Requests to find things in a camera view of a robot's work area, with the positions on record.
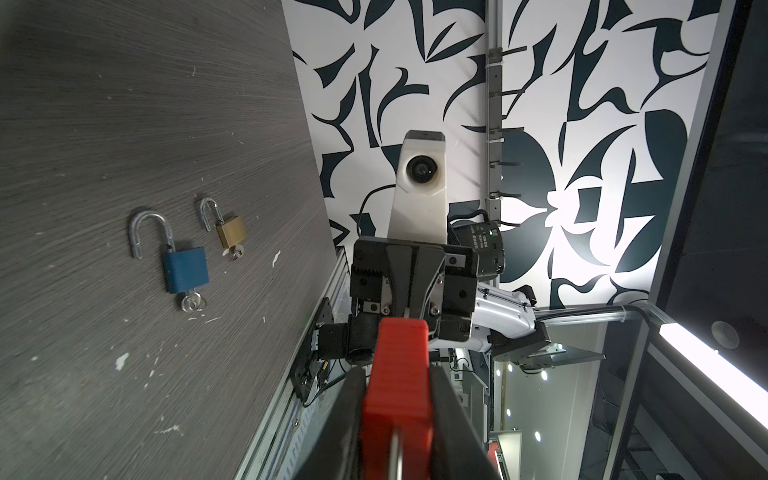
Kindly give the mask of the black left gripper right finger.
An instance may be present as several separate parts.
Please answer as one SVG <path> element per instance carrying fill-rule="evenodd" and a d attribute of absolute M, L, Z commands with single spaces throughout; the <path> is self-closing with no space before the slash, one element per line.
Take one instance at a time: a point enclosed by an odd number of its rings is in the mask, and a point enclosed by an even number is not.
<path fill-rule="evenodd" d="M 441 367 L 429 367 L 429 386 L 434 430 L 431 478 L 499 479 Z"/>

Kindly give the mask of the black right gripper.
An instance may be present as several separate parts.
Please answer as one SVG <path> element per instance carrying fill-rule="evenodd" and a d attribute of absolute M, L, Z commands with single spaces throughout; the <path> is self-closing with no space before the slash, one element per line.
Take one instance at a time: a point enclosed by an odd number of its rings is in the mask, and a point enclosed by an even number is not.
<path fill-rule="evenodd" d="M 429 338 L 471 336 L 479 255 L 466 246 L 362 237 L 351 266 L 351 297 L 363 313 L 422 319 Z"/>

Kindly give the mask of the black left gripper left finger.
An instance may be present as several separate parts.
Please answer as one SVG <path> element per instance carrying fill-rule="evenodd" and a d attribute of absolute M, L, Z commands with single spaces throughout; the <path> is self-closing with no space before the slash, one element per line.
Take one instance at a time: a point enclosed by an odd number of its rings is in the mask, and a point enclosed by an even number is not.
<path fill-rule="evenodd" d="M 360 431 L 366 372 L 352 368 L 342 381 L 325 424 L 294 479 L 361 479 Z"/>

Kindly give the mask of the red safety padlock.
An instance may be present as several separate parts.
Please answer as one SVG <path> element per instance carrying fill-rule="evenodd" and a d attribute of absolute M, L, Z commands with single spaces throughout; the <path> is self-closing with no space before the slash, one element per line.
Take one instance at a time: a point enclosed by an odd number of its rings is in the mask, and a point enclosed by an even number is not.
<path fill-rule="evenodd" d="M 427 479 L 432 439 L 427 323 L 385 318 L 363 404 L 363 477 L 386 479 L 401 460 L 404 479 Z"/>

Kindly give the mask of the brass padlock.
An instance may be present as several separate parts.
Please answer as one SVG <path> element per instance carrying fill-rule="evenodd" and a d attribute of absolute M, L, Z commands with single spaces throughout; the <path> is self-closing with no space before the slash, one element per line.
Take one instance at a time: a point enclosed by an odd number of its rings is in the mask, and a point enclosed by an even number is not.
<path fill-rule="evenodd" d="M 232 260 L 240 259 L 244 255 L 243 241 L 247 238 L 243 220 L 239 216 L 226 219 L 217 202 L 211 197 L 200 200 L 198 211 L 204 228 L 208 232 L 216 230 L 222 247 L 229 257 Z"/>

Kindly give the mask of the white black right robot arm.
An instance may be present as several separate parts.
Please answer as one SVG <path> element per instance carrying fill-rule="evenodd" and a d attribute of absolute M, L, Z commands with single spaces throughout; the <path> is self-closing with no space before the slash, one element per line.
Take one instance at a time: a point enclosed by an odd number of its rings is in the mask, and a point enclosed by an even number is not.
<path fill-rule="evenodd" d="M 604 354 L 553 341 L 535 311 L 529 286 L 506 291 L 486 284 L 502 269 L 496 222 L 450 228 L 449 243 L 361 237 L 353 248 L 351 313 L 343 323 L 319 323 L 314 356 L 369 365 L 380 324 L 413 319 L 431 350 L 466 349 L 507 361 L 528 374 L 601 361 Z"/>

